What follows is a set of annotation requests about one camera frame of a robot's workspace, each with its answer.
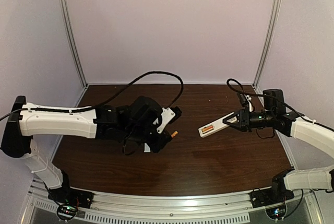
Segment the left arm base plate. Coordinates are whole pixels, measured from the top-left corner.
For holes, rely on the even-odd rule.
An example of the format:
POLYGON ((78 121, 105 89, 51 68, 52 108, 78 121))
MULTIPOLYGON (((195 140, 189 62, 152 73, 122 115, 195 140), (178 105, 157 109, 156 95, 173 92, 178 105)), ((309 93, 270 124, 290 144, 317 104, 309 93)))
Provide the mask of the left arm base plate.
POLYGON ((74 188, 47 189, 48 198, 58 204, 69 204, 74 207, 89 209, 94 194, 89 191, 78 190, 74 188))

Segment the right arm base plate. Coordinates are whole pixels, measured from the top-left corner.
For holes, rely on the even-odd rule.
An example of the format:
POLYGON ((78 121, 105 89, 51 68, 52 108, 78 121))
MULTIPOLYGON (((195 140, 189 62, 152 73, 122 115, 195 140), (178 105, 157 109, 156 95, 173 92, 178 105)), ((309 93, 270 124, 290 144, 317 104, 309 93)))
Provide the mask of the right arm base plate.
POLYGON ((294 193, 292 191, 285 191, 282 194, 276 195, 272 188, 255 188, 249 193, 249 196, 252 207, 258 208, 283 203, 286 200, 293 199, 294 193))

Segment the white battery cover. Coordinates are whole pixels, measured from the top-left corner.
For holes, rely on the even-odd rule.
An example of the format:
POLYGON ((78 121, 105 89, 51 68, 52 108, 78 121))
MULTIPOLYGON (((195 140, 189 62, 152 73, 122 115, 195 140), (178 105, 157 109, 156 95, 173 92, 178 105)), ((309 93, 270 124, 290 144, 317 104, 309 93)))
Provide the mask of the white battery cover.
POLYGON ((150 147, 145 143, 144 144, 144 153, 150 153, 150 152, 151 152, 150 147))

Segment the white remote control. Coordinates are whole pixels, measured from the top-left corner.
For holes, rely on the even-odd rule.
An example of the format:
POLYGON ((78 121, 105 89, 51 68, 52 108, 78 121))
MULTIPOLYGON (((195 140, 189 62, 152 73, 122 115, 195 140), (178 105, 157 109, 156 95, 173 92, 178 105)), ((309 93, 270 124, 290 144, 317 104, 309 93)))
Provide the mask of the white remote control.
POLYGON ((214 133, 217 133, 217 132, 219 132, 219 131, 221 131, 221 130, 224 130, 224 129, 228 128, 229 126, 227 126, 227 125, 225 125, 225 124, 222 123, 222 120, 223 120, 224 117, 225 117, 225 116, 223 116, 223 117, 221 117, 221 118, 219 118, 219 119, 217 119, 217 120, 215 120, 215 121, 213 121, 213 122, 211 122, 211 123, 206 124, 205 126, 209 126, 209 125, 213 125, 213 126, 214 126, 214 130, 212 130, 212 131, 210 131, 210 132, 208 132, 208 133, 206 133, 206 134, 203 134, 203 133, 201 132, 201 129, 202 129, 203 127, 205 127, 205 126, 200 127, 200 128, 198 129, 198 132, 199 132, 200 137, 201 137, 201 138, 205 138, 205 137, 208 137, 208 136, 210 136, 210 135, 212 135, 212 134, 214 134, 214 133))

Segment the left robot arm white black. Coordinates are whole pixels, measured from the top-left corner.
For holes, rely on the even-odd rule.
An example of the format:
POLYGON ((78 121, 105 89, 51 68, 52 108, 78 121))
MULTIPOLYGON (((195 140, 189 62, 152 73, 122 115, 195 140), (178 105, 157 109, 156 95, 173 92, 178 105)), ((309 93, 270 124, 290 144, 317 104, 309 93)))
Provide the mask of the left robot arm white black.
POLYGON ((1 150, 9 157, 24 159, 31 172, 43 181, 49 197, 70 205, 75 201, 75 191, 70 187, 68 175, 40 153, 33 141, 35 135, 115 140, 123 145, 135 142, 146 144, 158 153, 178 134, 170 134, 165 127, 180 115, 179 108, 163 108, 143 96, 131 105, 83 108, 44 107, 27 103, 24 96, 18 96, 11 112, 2 117, 7 122, 1 150))

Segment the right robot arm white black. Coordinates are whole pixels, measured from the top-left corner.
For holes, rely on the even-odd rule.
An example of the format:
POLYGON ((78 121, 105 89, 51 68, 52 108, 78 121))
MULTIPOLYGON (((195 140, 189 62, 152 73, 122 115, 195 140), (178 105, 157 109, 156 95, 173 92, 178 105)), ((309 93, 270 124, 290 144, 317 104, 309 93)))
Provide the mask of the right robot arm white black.
MULTIPOLYGON (((329 156, 333 156, 333 129, 310 120, 304 114, 291 109, 284 102, 280 89, 264 90, 264 109, 252 112, 246 102, 247 95, 239 93, 238 97, 243 109, 228 115, 223 123, 240 132, 250 132, 252 129, 270 127, 281 134, 299 139, 329 156)), ((288 191, 317 189, 333 191, 333 166, 316 169, 290 169, 276 175, 272 179, 268 200, 273 204, 280 203, 288 191)))

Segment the orange battery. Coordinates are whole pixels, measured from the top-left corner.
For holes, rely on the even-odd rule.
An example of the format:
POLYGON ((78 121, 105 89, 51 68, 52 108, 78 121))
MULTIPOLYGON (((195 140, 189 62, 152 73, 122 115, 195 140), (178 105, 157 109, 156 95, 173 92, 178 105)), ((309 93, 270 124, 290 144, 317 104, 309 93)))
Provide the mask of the orange battery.
POLYGON ((174 138, 178 134, 178 131, 175 131, 174 133, 171 134, 171 137, 174 138))
POLYGON ((208 132, 210 132, 210 131, 212 131, 212 130, 214 130, 214 126, 213 126, 213 125, 209 125, 209 126, 205 126, 205 127, 203 127, 203 128, 201 129, 201 132, 202 132, 203 134, 206 134, 206 133, 208 133, 208 132))

